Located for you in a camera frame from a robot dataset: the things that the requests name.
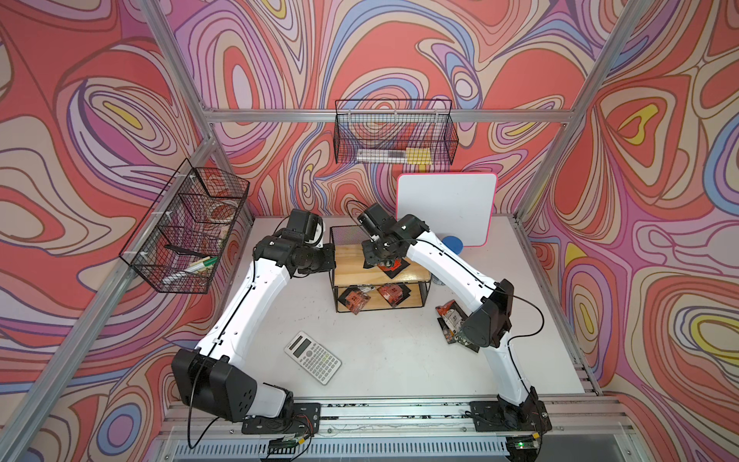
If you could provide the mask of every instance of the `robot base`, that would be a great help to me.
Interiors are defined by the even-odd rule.
[[[305,418],[308,418],[310,424],[313,425],[312,433],[318,433],[321,421],[320,403],[293,404],[293,394],[290,393],[288,399],[285,400],[285,404],[286,406],[282,408],[280,415],[275,418],[248,415],[244,419],[241,433],[244,435],[289,435],[293,433],[302,435],[306,433],[307,423]]]
[[[526,401],[514,406],[498,397],[498,401],[471,401],[470,412],[479,418],[474,420],[477,432],[532,431],[544,435],[552,430],[544,403],[537,391],[531,387]]]

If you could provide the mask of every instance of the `wall-mounted basket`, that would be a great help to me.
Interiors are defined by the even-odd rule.
[[[141,249],[132,258],[124,257],[132,253],[126,248],[137,227],[120,258],[157,292],[207,293],[246,202],[249,182],[220,169],[194,168],[189,162],[182,175],[186,178]]]
[[[459,145],[451,110],[444,98],[337,100],[336,162],[449,166]]]

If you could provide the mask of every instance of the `marker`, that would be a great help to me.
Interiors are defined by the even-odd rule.
[[[203,271],[206,268],[210,268],[211,266],[215,265],[218,261],[218,257],[209,257],[204,258],[201,260],[196,261],[192,265],[185,268],[184,271],[178,271],[175,274],[172,274],[171,276],[167,276],[162,280],[165,284],[171,284],[172,282],[178,280],[181,277],[190,276],[193,273],[198,273],[200,271]]]

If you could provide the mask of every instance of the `black cable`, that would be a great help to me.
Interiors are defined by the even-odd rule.
[[[277,234],[277,230],[279,229],[279,227],[280,227],[280,226],[282,226],[282,223],[284,223],[284,222],[285,222],[285,220],[287,220],[288,218],[290,218],[290,215],[287,215],[287,216],[286,216],[285,218],[283,218],[283,219],[282,219],[282,220],[281,220],[281,221],[280,221],[279,223],[277,223],[277,228],[275,228],[275,230],[274,230],[274,231],[272,231],[272,235],[273,235],[273,236],[274,236],[275,234]]]
[[[208,353],[208,356],[210,356],[211,353],[213,353],[213,350],[215,350],[215,348],[216,348],[216,345],[214,344],[213,347],[211,348],[211,352]],[[200,368],[197,370],[197,374],[195,374],[195,380],[192,383],[192,390],[190,392],[190,406],[187,412],[187,445],[190,449],[195,449],[197,447],[197,445],[200,443],[200,440],[202,440],[202,437],[205,436],[205,432],[207,432],[208,429],[211,428],[211,425],[213,425],[213,423],[218,420],[218,417],[213,419],[211,423],[209,423],[208,426],[202,431],[202,433],[200,433],[200,438],[198,438],[197,441],[195,441],[195,444],[192,444],[192,442],[190,441],[190,422],[192,421],[192,400],[195,398],[195,387],[197,387],[197,380],[200,378],[200,373],[202,372],[202,369],[204,366],[205,366],[205,361],[200,363]]]
[[[545,323],[544,313],[542,313],[542,311],[539,309],[539,307],[537,307],[533,303],[529,302],[527,299],[523,299],[523,298],[519,297],[518,295],[514,295],[512,293],[507,293],[507,292],[505,292],[503,290],[500,290],[500,291],[503,292],[505,295],[512,296],[515,299],[519,299],[522,302],[526,302],[526,303],[530,304],[531,306],[533,306],[534,308],[536,308],[537,311],[539,311],[539,316],[542,317],[542,325],[539,326],[539,329],[537,329],[536,332],[534,332],[534,333],[521,334],[521,335],[518,335],[518,336],[512,336],[510,339],[508,339],[508,354],[511,356],[511,363],[513,364],[513,368],[516,370],[516,374],[518,374],[518,379],[521,381],[521,384],[524,386],[524,388],[526,388],[526,384],[523,383],[523,377],[521,376],[521,372],[519,372],[518,366],[516,366],[516,362],[513,360],[513,353],[511,353],[511,342],[513,340],[515,340],[515,339],[521,339],[522,337],[533,337],[536,334],[538,334],[539,332],[541,332],[542,329],[544,329],[544,323]]]
[[[221,336],[223,336],[223,334],[226,331],[226,327],[231,322],[231,320],[234,318],[234,315],[236,314],[236,312],[241,307],[241,304],[244,302],[244,300],[246,300],[246,296],[249,295],[249,292],[251,292],[251,289],[254,287],[254,281],[256,281],[256,260],[254,260],[253,262],[254,262],[254,271],[252,271],[252,273],[251,273],[251,285],[249,286],[249,289],[246,291],[246,293],[244,294],[244,296],[239,301],[239,304],[236,306],[236,309],[231,314],[231,317],[228,318],[228,321],[223,326],[223,329],[221,329],[221,333],[218,335],[218,338],[219,339],[221,338]],[[211,351],[208,353],[207,357],[209,357],[213,353],[213,350],[215,350],[215,349],[216,349],[216,344],[213,344],[213,347],[211,347]],[[218,417],[216,417],[215,419],[213,419],[211,421],[211,423],[209,423],[208,426],[202,431],[202,433],[200,434],[200,438],[198,438],[197,441],[195,441],[195,444],[192,444],[191,443],[191,441],[190,441],[190,423],[191,423],[191,420],[192,420],[192,401],[193,401],[193,398],[195,397],[195,387],[197,386],[197,381],[200,378],[200,373],[202,372],[202,369],[203,369],[204,366],[205,366],[205,361],[203,361],[202,363],[200,363],[200,368],[197,370],[197,374],[195,374],[195,380],[194,380],[194,382],[192,384],[192,391],[190,392],[190,406],[189,406],[188,414],[187,414],[187,445],[188,445],[188,447],[190,449],[195,449],[197,447],[197,445],[202,440],[202,437],[205,436],[205,433],[208,431],[209,428],[211,428],[211,425],[213,425],[213,423],[218,420]]]
[[[513,368],[516,370],[516,374],[518,375],[518,379],[521,381],[521,384],[524,386],[524,388],[526,388],[526,384],[523,382],[523,377],[521,376],[521,372],[518,370],[518,366],[516,365],[516,362],[513,360],[513,354],[511,353],[511,342],[514,339],[520,339],[521,337],[533,337],[536,334],[538,334],[539,332],[541,332],[542,329],[544,329],[544,323],[545,323],[544,313],[539,309],[539,307],[537,307],[533,303],[529,302],[527,299],[524,299],[522,297],[519,297],[518,295],[514,295],[512,293],[508,293],[508,292],[504,291],[500,287],[495,287],[495,288],[490,287],[482,279],[480,279],[479,277],[477,277],[477,275],[475,275],[472,271],[470,271],[469,269],[467,269],[467,267],[465,265],[463,265],[462,263],[458,262],[455,258],[452,258],[451,255],[449,255],[448,253],[446,253],[444,251],[444,249],[440,248],[438,245],[434,244],[433,242],[429,242],[429,241],[422,240],[422,239],[415,239],[415,240],[414,239],[400,239],[400,241],[425,242],[426,244],[432,246],[433,248],[435,248],[436,250],[438,250],[439,252],[441,252],[443,255],[446,255],[447,257],[449,257],[450,260],[452,260],[453,262],[457,263],[460,266],[460,268],[462,268],[463,270],[467,271],[470,274],[470,276],[474,277],[481,284],[481,286],[487,287],[488,289],[490,289],[493,292],[495,292],[495,291],[502,292],[502,293],[504,293],[507,296],[512,296],[513,298],[519,299],[522,302],[526,302],[529,305],[531,305],[532,307],[536,308],[536,310],[539,312],[539,315],[542,317],[542,325],[539,326],[539,329],[536,332],[534,332],[534,333],[527,333],[527,334],[523,334],[523,335],[513,336],[513,337],[511,337],[508,340],[508,354],[511,355],[511,363],[513,363]]]
[[[308,418],[308,416],[305,415],[305,414],[299,414],[296,417],[300,417],[300,416],[305,417],[305,421],[308,424],[308,426],[306,427],[306,433],[303,434],[303,439],[305,439],[305,436],[308,435],[308,438],[309,438],[308,439],[308,445],[305,447],[305,449],[302,450],[302,452],[300,454],[298,454],[294,458],[290,459],[290,462],[294,461],[295,459],[297,459],[298,457],[300,457],[301,455],[303,455],[308,450],[308,448],[310,448],[310,444],[313,442],[313,435],[315,435],[315,433],[313,431],[313,424],[310,422],[310,419]]]
[[[360,200],[357,200],[357,199],[349,199],[349,200],[347,201],[347,204],[348,204],[348,203],[350,203],[350,202],[356,202],[357,204],[362,204],[362,205],[364,206],[364,208],[369,208],[369,207],[370,207],[369,205],[367,205],[367,204],[365,204],[365,203],[363,203],[362,201],[360,201]]]
[[[364,206],[364,210],[367,210],[367,209],[369,208],[369,206],[368,206],[367,204],[365,204],[365,203],[363,203],[363,202],[361,202],[360,200],[357,200],[357,199],[349,199],[349,200],[348,200],[348,201],[346,202],[346,204],[349,204],[350,202],[356,202],[357,204],[362,204],[362,205]],[[351,219],[352,219],[352,221],[353,221],[354,223],[356,223],[356,224],[357,224],[357,226],[359,226],[359,227],[360,227],[360,228],[362,229],[362,231],[364,231],[364,227],[362,227],[362,224],[361,224],[360,222],[358,222],[358,221],[357,221],[357,220],[356,220],[356,219],[354,218],[354,215],[352,215],[352,214],[351,214],[351,213],[349,212],[349,209],[347,209],[347,215],[349,215],[349,218],[351,218]]]
[[[492,425],[493,427],[497,427],[498,425],[500,425],[500,422],[489,421],[488,419],[484,418],[483,416],[477,415],[477,414],[473,414],[470,411],[465,411],[464,412],[464,415],[466,417],[469,417],[472,420],[480,421],[480,422],[483,422],[484,424]]]
[[[310,434],[310,439],[308,440],[308,445],[305,447],[305,449],[303,449],[303,451],[300,454],[298,454],[294,458],[290,459],[290,462],[294,461],[295,459],[297,459],[298,457],[300,457],[301,455],[303,455],[308,450],[308,448],[310,448],[310,444],[312,442],[313,442],[313,433]]]

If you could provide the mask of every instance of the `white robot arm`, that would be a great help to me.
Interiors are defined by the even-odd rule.
[[[390,265],[408,257],[454,291],[469,316],[462,330],[483,349],[498,380],[501,418],[513,425],[532,422],[529,414],[537,413],[537,406],[540,409],[543,404],[514,363],[509,321],[513,285],[475,270],[413,215],[396,221],[375,204],[358,219],[371,236],[362,243],[367,263]],[[244,371],[245,356],[267,309],[296,271],[311,274],[336,266],[334,247],[322,244],[322,235],[320,217],[295,210],[286,228],[255,247],[245,281],[213,329],[195,351],[182,349],[172,362],[185,404],[233,422],[248,415],[292,418],[292,393],[258,384]],[[541,433],[547,430],[536,427]]]

